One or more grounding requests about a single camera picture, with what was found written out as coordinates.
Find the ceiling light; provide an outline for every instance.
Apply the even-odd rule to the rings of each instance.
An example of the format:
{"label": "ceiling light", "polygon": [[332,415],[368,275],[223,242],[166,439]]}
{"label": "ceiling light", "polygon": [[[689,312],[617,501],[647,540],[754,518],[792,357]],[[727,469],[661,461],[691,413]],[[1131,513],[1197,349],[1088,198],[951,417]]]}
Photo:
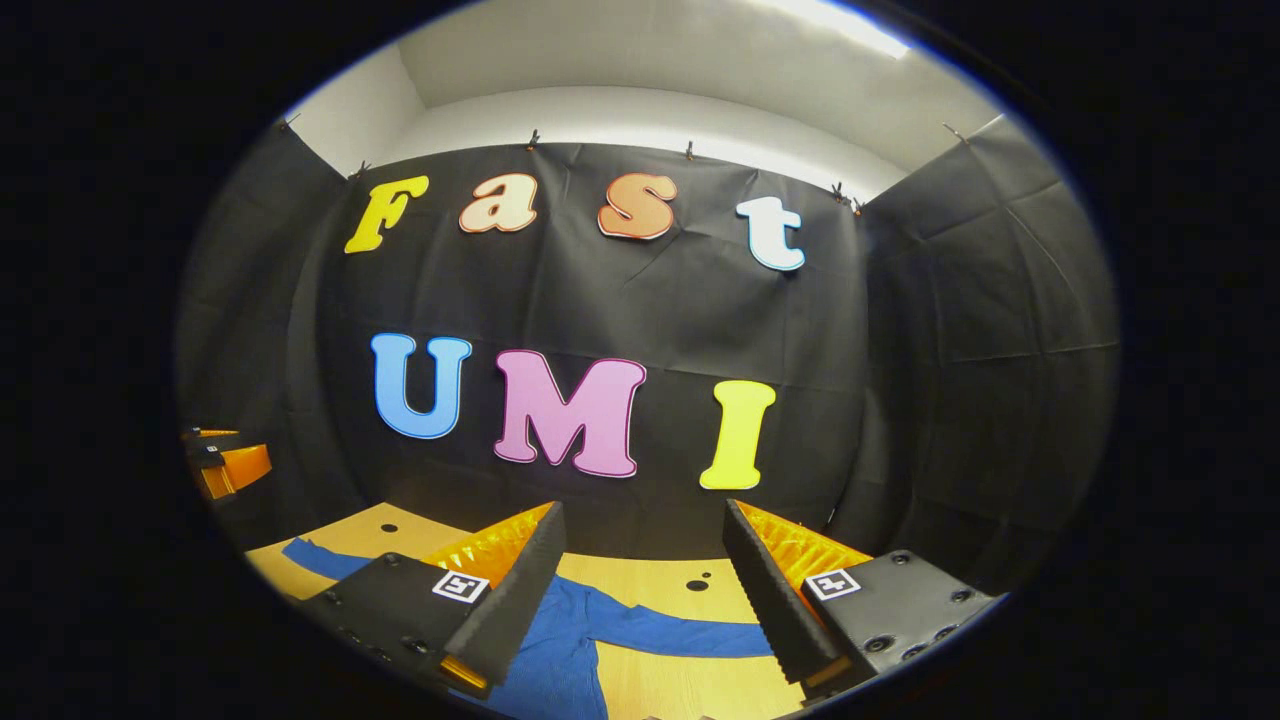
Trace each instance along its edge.
{"label": "ceiling light", "polygon": [[884,35],[869,19],[850,8],[827,0],[750,0],[790,13],[810,23],[837,29],[854,42],[879,50],[895,60],[906,55],[908,46]]}

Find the wrinkled fabric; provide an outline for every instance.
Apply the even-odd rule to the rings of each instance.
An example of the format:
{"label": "wrinkled fabric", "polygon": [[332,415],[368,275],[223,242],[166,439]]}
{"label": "wrinkled fabric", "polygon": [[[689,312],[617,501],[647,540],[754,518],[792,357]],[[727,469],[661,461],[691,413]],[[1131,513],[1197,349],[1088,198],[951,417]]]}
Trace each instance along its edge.
{"label": "wrinkled fabric", "polygon": [[[282,551],[319,575],[342,580],[367,557],[340,555],[294,538]],[[595,669],[595,641],[678,657],[773,655],[759,625],[684,620],[644,606],[627,607],[608,594],[559,575],[552,578],[538,614],[507,673],[484,705],[517,720],[607,720]]]}

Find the white wall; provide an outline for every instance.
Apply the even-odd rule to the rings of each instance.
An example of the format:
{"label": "white wall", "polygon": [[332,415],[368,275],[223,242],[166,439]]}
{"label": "white wall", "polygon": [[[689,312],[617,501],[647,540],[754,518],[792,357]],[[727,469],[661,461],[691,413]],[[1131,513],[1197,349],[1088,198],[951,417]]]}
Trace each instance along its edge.
{"label": "white wall", "polygon": [[710,97],[631,87],[545,87],[430,108],[374,164],[522,143],[534,128],[540,142],[600,142],[677,152],[691,140],[695,156],[772,170],[823,190],[841,182],[845,195],[863,202],[908,174],[790,118]]}
{"label": "white wall", "polygon": [[298,115],[293,131],[346,177],[361,161],[375,164],[421,114],[422,101],[392,44],[321,86],[285,118]]}

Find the letter m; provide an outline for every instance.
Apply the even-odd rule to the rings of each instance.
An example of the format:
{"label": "letter m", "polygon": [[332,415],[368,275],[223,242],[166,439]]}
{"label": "letter m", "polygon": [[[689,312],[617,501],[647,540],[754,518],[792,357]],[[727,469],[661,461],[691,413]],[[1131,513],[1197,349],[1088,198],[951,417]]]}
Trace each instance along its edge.
{"label": "letter m", "polygon": [[541,354],[508,350],[498,355],[497,364],[507,377],[502,439],[493,446],[498,457],[512,462],[536,460],[538,451],[529,443],[532,427],[552,465],[564,460],[573,439],[582,433],[582,451],[573,456],[575,468],[607,478],[630,478],[636,473],[628,443],[631,401],[645,379],[643,365],[598,360],[588,368],[573,397],[564,402]]}

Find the blue letter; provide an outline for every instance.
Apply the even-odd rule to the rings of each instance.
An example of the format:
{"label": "blue letter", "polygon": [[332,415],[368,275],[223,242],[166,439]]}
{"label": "blue letter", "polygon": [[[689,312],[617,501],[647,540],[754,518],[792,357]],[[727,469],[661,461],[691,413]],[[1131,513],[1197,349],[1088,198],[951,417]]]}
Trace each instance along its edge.
{"label": "blue letter", "polygon": [[435,357],[435,409],[417,413],[404,398],[404,370],[417,345],[398,333],[375,334],[374,401],[378,414],[393,430],[422,439],[444,437],[458,424],[458,396],[462,391],[462,361],[471,356],[471,343],[456,337],[438,337],[426,343]]}
{"label": "blue letter", "polygon": [[799,228],[800,215],[782,209],[777,197],[756,197],[737,205],[737,214],[746,215],[746,237],[751,255],[765,268],[795,270],[804,265],[804,250],[787,247],[783,227]]}

